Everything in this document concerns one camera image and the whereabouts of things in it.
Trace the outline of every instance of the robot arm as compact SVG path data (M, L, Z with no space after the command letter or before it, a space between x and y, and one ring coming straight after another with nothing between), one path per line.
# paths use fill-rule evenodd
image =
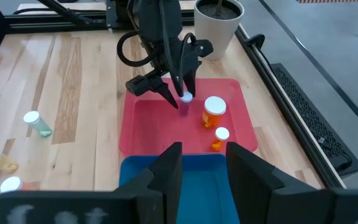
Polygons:
M178 108L168 85L161 76L170 72L178 96L183 96L183 82L195 96L195 75L201 65L198 57L205 57L213 51L208 40L197 40L188 33L183 40L178 38L182 30L181 12L177 0L130 0L127 5L129 19L135 28L121 37L117 44L117 54L128 66L139 67L151 63L154 70L138 75L126 83L126 88L135 96L146 91L162 95L172 106ZM130 61L122 46L130 37L138 35L148 56L139 61Z

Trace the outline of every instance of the plant pot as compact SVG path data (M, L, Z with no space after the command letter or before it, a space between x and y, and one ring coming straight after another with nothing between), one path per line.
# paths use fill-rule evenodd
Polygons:
M207 16L205 7L218 5L218 0L197 0L194 6L195 35L197 39L211 41L214 51L205 57L208 60L218 60L224 56L231 39L244 15L244 7L236 0L223 0L223 9L230 9L229 19Z

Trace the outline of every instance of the small orange bottle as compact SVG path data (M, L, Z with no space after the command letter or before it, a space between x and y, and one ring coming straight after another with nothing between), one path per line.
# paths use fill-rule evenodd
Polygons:
M218 96L210 96L204 102L203 126L206 128L216 127L226 112L226 103Z
M230 133L227 128L220 127L215 130L215 139L212 142L212 151L219 152L223 143L229 138Z
M14 190L35 190L35 188L30 184L23 182L19 177L8 177L0 186L1 193Z

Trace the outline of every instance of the black vent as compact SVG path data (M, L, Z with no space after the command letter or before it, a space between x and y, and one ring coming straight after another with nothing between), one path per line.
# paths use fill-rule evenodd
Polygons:
M358 160L294 82L284 66L272 64L277 80L340 176L358 171Z

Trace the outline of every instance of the gray floor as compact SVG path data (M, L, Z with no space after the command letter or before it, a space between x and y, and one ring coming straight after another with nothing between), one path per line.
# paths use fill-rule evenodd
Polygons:
M282 63L339 137L358 158L358 117L289 38L259 0L240 0L249 35L266 35L262 51ZM358 2L299 4L265 0L268 6L358 106ZM358 188L358 173L346 177Z
M78 0L78 2L104 2L104 0ZM0 10L4 15L11 15L23 3L39 2L37 0L0 0Z

